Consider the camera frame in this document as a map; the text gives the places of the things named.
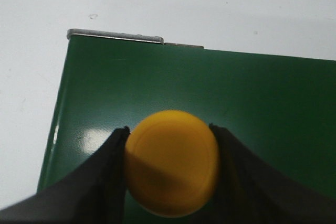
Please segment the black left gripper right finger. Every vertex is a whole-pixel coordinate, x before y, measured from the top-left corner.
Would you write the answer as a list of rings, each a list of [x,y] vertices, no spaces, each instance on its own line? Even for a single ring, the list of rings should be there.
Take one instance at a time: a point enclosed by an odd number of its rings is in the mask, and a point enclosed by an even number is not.
[[[219,181],[210,223],[335,223],[335,200],[277,171],[228,129],[211,124]]]

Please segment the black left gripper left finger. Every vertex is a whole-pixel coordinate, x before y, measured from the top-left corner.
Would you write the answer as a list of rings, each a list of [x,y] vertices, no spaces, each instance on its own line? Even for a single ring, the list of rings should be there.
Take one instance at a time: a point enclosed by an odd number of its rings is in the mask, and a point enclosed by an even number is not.
[[[115,129],[78,168],[37,194],[1,210],[1,223],[122,223],[124,148],[130,130]]]

